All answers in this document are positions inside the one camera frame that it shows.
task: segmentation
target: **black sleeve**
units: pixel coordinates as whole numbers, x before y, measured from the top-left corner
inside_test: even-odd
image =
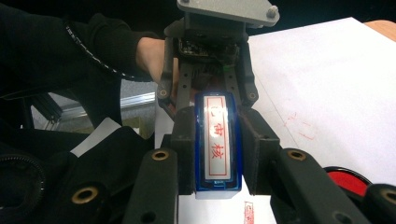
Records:
[[[137,68],[135,53],[141,37],[156,37],[155,34],[132,32],[125,22],[100,14],[93,16],[88,24],[74,22],[73,28],[84,45],[104,63],[124,73],[149,77]],[[63,85],[98,75],[90,74],[97,71],[97,64],[72,40],[64,20],[28,14],[3,4],[0,4],[0,67],[11,71],[12,78],[32,86]],[[7,79],[5,75],[0,74],[0,80]],[[106,79],[111,75],[101,72],[100,76]]]

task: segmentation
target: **screw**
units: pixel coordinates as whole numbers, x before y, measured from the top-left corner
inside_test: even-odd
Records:
[[[277,6],[271,6],[270,8],[268,8],[267,17],[273,19],[276,16],[277,12]]]

